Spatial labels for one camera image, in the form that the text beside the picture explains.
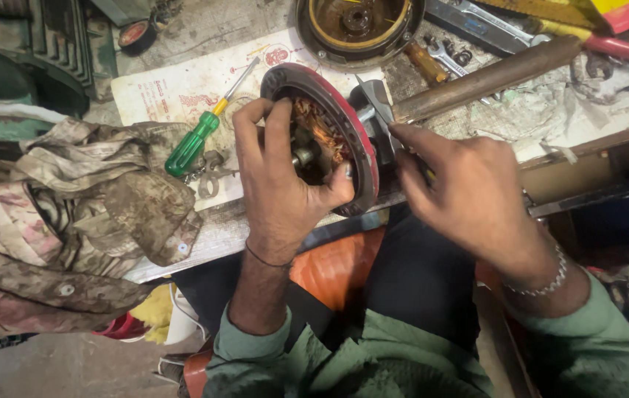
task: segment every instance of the yellow cloth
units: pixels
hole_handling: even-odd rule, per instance
[[[172,318],[172,284],[156,287],[140,305],[131,310],[131,315],[152,327],[145,333],[147,341],[163,344],[168,339],[169,320]]]

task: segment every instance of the green shirt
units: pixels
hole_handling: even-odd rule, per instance
[[[536,338],[534,382],[548,397],[629,397],[629,324],[602,284],[577,312],[516,318]],[[207,366],[204,397],[489,397],[493,386],[470,353],[434,334],[368,310],[362,337],[331,352],[306,327],[284,353],[291,313],[278,331],[248,335],[226,316]]]

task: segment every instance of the dirty cloth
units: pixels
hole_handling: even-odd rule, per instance
[[[189,255],[194,195],[162,169],[188,129],[68,118],[0,161],[0,336],[101,329],[151,292],[119,279],[143,256]]]

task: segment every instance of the green screwdriver handle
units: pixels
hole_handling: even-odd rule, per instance
[[[165,170],[174,177],[180,177],[187,171],[196,155],[204,148],[204,140],[219,127],[219,117],[212,112],[204,112],[199,117],[199,124],[190,131],[178,147],[172,151],[165,162]]]

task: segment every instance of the concrete floor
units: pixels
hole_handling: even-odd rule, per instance
[[[0,398],[171,398],[178,386],[152,375],[160,356],[195,352],[196,335],[172,346],[92,334],[40,334],[0,350]]]

